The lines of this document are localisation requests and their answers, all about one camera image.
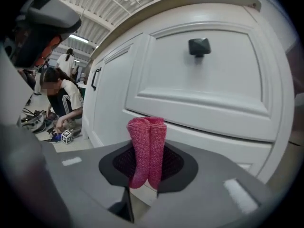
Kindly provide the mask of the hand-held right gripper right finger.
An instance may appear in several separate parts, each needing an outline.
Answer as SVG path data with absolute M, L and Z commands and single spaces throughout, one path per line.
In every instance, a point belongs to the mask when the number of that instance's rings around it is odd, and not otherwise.
M 136 224 L 141 228 L 218 228 L 252 214 L 272 198 L 271 190 L 229 158 L 167 141 L 198 163 L 182 191 L 159 194 Z

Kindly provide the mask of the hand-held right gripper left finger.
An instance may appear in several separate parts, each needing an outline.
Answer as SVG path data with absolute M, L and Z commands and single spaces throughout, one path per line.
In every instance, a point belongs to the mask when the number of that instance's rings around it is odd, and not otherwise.
M 47 169 L 64 201 L 72 228 L 132 228 L 128 177 L 117 171 L 101 147 L 56 152 L 42 142 Z

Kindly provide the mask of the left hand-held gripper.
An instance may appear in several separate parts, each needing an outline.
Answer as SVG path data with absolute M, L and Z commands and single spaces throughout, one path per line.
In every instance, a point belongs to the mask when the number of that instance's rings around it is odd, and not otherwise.
M 20 9 L 13 29 L 13 65 L 34 68 L 82 24 L 79 14 L 59 0 L 28 0 Z

